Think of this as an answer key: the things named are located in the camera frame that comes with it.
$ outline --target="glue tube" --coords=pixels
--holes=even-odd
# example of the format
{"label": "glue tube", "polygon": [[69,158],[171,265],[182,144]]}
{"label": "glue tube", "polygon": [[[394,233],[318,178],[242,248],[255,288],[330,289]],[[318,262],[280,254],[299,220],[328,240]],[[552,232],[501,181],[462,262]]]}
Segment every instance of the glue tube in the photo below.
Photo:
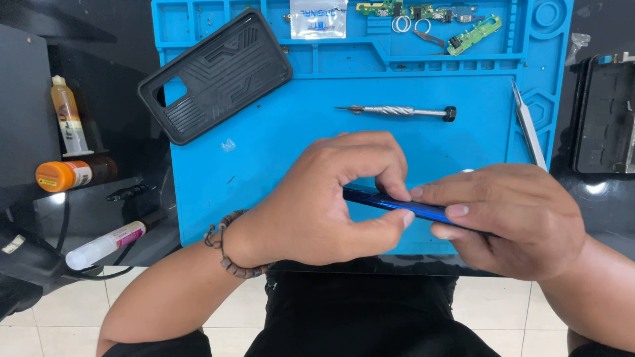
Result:
{"label": "glue tube", "polygon": [[160,222],[167,218],[162,210],[115,229],[94,241],[90,241],[66,255],[66,264],[73,270],[82,270],[92,266],[96,261],[105,258],[122,246],[136,241]]}
{"label": "glue tube", "polygon": [[81,121],[77,113],[75,96],[70,91],[70,88],[66,86],[66,80],[63,77],[53,77],[51,96],[53,97],[57,119],[60,122],[64,144],[66,145],[66,154],[62,156],[80,156],[94,153],[92,150],[88,150],[84,130],[81,127]]}

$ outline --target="hand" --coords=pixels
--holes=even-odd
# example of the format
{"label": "hand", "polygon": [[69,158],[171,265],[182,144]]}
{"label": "hand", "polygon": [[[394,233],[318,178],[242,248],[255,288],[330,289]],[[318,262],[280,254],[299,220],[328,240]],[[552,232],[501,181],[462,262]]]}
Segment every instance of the hand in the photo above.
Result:
{"label": "hand", "polygon": [[410,201],[407,173],[403,151],[387,131],[319,139],[270,195],[227,228],[225,253],[241,267],[283,259],[324,265],[384,253],[397,245],[414,213],[394,210],[354,223],[342,186],[375,177],[378,189]]}
{"label": "hand", "polygon": [[580,208],[536,165],[497,164],[413,188],[413,200],[448,206],[452,222],[500,237],[444,224],[430,230],[448,239],[471,267],[510,278],[540,281],[565,272],[590,237]]}

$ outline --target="circuit board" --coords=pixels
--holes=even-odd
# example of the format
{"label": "circuit board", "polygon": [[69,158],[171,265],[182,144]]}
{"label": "circuit board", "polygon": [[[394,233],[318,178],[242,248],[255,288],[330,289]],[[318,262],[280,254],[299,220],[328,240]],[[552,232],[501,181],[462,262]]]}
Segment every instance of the circuit board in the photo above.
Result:
{"label": "circuit board", "polygon": [[465,30],[465,34],[459,34],[451,38],[448,41],[450,43],[448,53],[453,56],[458,56],[487,35],[498,31],[502,24],[503,20],[500,19],[500,16],[491,14],[490,17],[474,25],[474,30],[471,30],[470,32]]}
{"label": "circuit board", "polygon": [[431,18],[433,20],[439,20],[443,23],[452,22],[452,11],[446,10],[435,10],[432,5],[429,4],[421,4],[421,5],[410,5],[408,7],[410,9],[410,19],[411,20],[419,20],[420,18]]}
{"label": "circuit board", "polygon": [[449,6],[442,5],[437,8],[439,10],[450,10],[452,15],[458,22],[480,22],[485,20],[485,16],[475,15],[478,11],[478,5],[468,5],[465,3],[452,3]]}
{"label": "circuit board", "polygon": [[402,16],[408,14],[408,9],[403,6],[403,0],[384,0],[382,3],[361,3],[356,11],[364,16],[375,14],[379,17]]}

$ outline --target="orange bottle cap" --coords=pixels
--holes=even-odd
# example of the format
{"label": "orange bottle cap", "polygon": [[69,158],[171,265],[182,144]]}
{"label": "orange bottle cap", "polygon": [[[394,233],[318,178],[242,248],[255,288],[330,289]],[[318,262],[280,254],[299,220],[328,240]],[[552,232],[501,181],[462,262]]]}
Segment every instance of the orange bottle cap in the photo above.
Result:
{"label": "orange bottle cap", "polygon": [[75,184],[75,173],[58,161],[43,163],[36,170],[37,184],[48,192],[62,192]]}

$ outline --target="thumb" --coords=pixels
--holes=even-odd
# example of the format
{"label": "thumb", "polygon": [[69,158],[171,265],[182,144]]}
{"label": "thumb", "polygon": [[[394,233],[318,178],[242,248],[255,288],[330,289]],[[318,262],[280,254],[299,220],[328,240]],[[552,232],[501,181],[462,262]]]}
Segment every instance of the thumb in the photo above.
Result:
{"label": "thumb", "polygon": [[413,220],[414,212],[400,209],[386,212],[377,219],[354,223],[349,237],[354,247],[351,254],[357,258],[388,252],[397,246],[401,234]]}
{"label": "thumb", "polygon": [[430,226],[430,232],[450,241],[467,265],[486,271],[495,269],[494,256],[482,234],[436,222]]}

